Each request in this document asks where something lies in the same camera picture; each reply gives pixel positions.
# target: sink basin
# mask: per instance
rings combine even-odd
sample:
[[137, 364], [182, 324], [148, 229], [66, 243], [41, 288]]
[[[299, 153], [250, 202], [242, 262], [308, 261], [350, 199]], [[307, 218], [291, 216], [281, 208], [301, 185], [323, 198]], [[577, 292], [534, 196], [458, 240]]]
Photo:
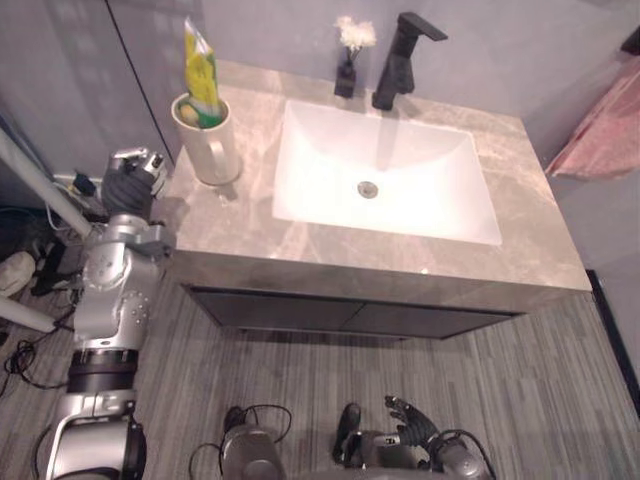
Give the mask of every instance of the sink basin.
[[499, 245], [473, 137], [463, 131], [287, 102], [273, 216]]

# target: cabinet door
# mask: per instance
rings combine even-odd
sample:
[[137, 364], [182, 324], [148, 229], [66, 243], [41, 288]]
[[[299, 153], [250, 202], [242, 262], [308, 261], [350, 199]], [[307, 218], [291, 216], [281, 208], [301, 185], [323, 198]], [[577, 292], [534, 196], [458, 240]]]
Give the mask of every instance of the cabinet door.
[[244, 328], [336, 331], [362, 306], [359, 302], [226, 292], [194, 296], [220, 324]]
[[510, 315], [369, 304], [344, 324], [341, 330], [406, 337], [446, 338], [507, 318], [510, 318]]

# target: baseboard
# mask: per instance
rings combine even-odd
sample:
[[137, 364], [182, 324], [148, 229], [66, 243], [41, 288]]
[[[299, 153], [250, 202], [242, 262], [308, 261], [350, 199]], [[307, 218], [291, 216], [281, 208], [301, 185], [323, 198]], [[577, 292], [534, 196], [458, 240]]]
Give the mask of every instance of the baseboard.
[[602, 319], [604, 329], [607, 332], [609, 343], [611, 344], [613, 353], [616, 356], [616, 360], [620, 367], [620, 371], [622, 372], [624, 382], [627, 385], [629, 395], [631, 395], [631, 400], [633, 401], [633, 406], [636, 409], [636, 414], [640, 416], [640, 387], [638, 386], [638, 378], [636, 377], [633, 364], [631, 363], [627, 349], [622, 341], [622, 336], [620, 336], [620, 331], [618, 330], [615, 317], [613, 316], [607, 297], [602, 289], [602, 285], [600, 284], [598, 274], [595, 270], [587, 270], [587, 275], [591, 282], [591, 287], [593, 288], [593, 297], [596, 301], [598, 311], [600, 312], [600, 318]]

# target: white pipe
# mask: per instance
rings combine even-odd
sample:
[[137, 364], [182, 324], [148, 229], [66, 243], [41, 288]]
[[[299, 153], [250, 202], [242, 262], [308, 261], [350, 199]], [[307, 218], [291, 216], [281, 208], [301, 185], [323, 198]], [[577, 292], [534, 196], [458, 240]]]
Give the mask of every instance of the white pipe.
[[2, 295], [0, 295], [0, 317], [39, 332], [50, 332], [54, 329], [55, 320], [49, 315], [25, 307]]
[[56, 187], [27, 158], [24, 152], [0, 128], [0, 159], [9, 166], [42, 200], [84, 239], [91, 224], [62, 196]]

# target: marble countertop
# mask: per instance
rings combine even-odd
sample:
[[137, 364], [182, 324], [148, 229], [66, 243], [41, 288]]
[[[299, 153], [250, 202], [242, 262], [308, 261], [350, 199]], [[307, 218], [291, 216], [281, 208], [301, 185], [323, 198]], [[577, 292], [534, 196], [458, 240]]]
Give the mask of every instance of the marble countertop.
[[200, 183], [184, 149], [154, 217], [177, 232], [182, 251], [288, 260], [429, 276], [590, 290], [547, 179], [518, 118], [398, 95], [401, 119], [470, 132], [503, 242], [500, 246], [292, 222], [271, 214], [288, 99], [363, 113], [371, 92], [333, 95], [331, 82], [218, 62], [220, 94], [231, 106], [239, 179]]

